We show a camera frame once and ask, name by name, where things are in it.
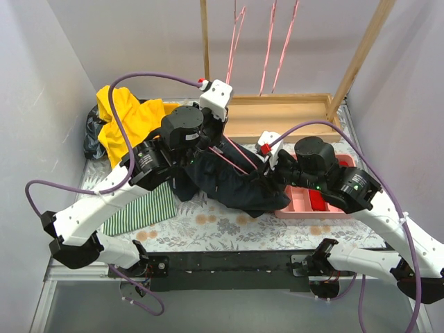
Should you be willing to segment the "dark navy shorts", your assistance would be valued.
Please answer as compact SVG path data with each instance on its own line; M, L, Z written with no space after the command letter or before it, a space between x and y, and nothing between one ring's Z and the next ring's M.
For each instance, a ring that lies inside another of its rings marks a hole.
M223 156L211 150L205 151L189 166L180 169L169 180L173 193L182 202L191 200L202 191L208 198L228 208L241 210L253 218L267 212L285 208L290 199L284 187L269 187L260 179L259 170L264 163L249 174L240 174Z

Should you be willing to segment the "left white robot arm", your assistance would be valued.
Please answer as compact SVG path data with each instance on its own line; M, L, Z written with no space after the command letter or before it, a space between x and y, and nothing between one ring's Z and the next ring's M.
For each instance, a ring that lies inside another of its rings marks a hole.
M87 196L59 212L45 212L41 222L53 237L52 257L70 269L93 262L114 264L132 277L143 276L148 255L139 241L121 241L99 231L112 215L147 195L193 164L198 156L221 141L226 121L197 105L177 107L161 120L144 141L127 153L96 189L103 191L129 175L122 187L109 194Z

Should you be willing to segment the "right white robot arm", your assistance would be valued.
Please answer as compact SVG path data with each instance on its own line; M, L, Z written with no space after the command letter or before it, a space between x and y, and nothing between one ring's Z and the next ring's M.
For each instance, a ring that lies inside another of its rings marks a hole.
M340 164L333 146L320 137L301 139L294 146L295 155L281 144L265 144L261 150L271 164L267 178L318 192L326 203L366 224L392 247L391 252L378 252L324 239L299 268L312 275L369 275L427 305L443 299L443 244L408 216L399 217L376 179L363 169Z

